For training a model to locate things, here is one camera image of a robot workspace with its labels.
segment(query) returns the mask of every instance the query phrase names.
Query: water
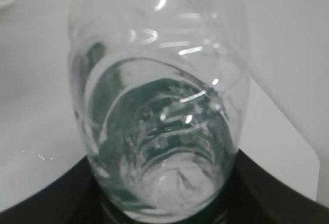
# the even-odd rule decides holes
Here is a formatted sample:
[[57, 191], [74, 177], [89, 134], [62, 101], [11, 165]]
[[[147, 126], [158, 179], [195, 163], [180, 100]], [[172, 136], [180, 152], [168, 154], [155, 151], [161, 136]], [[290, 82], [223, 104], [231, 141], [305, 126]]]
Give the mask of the water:
[[80, 67], [88, 76], [80, 76], [87, 113], [79, 124], [104, 194], [141, 222], [198, 213], [219, 194], [234, 162], [221, 97], [157, 60], [98, 56], [92, 69]]

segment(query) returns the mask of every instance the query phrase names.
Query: white wall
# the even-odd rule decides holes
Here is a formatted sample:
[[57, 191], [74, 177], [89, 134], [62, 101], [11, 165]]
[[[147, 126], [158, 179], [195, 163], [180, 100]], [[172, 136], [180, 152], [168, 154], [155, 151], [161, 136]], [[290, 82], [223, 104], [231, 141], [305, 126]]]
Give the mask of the white wall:
[[315, 149], [318, 201], [329, 206], [329, 0], [246, 0], [246, 7], [252, 71]]

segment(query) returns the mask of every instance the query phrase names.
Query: clear plastic bottle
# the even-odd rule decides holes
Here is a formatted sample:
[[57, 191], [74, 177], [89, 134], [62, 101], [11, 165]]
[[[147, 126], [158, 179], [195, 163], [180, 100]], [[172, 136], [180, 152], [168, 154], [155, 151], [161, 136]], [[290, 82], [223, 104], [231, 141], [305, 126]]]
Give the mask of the clear plastic bottle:
[[241, 0], [74, 0], [72, 96], [106, 199], [173, 223], [222, 191], [248, 95]]

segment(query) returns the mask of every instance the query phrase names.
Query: white surface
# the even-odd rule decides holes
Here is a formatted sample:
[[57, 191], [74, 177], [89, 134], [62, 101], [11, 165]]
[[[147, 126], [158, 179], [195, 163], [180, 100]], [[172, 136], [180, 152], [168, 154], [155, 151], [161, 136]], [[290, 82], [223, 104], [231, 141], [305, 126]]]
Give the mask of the white surface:
[[0, 25], [0, 211], [84, 155], [67, 85], [68, 3], [20, 0]]
[[316, 200], [320, 162], [305, 139], [254, 81], [240, 148], [264, 170]]
[[[21, 0], [0, 26], [0, 210], [41, 190], [84, 155], [67, 84], [68, 4]], [[312, 150], [259, 88], [252, 93], [251, 113], [258, 116], [249, 113], [242, 147], [270, 173], [313, 198], [318, 164]], [[279, 133], [280, 141], [271, 138]]]
[[329, 207], [329, 0], [246, 0], [254, 75], [320, 159]]

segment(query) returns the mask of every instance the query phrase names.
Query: black stand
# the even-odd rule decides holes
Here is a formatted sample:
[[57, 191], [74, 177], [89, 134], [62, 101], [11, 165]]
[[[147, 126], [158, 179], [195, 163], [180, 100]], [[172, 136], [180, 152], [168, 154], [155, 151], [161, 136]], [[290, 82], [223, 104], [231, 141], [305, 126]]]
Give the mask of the black stand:
[[[329, 223], [329, 209], [286, 187], [242, 152], [228, 194], [228, 224]], [[0, 223], [104, 224], [98, 187], [87, 160], [81, 160], [45, 190], [1, 213]]]

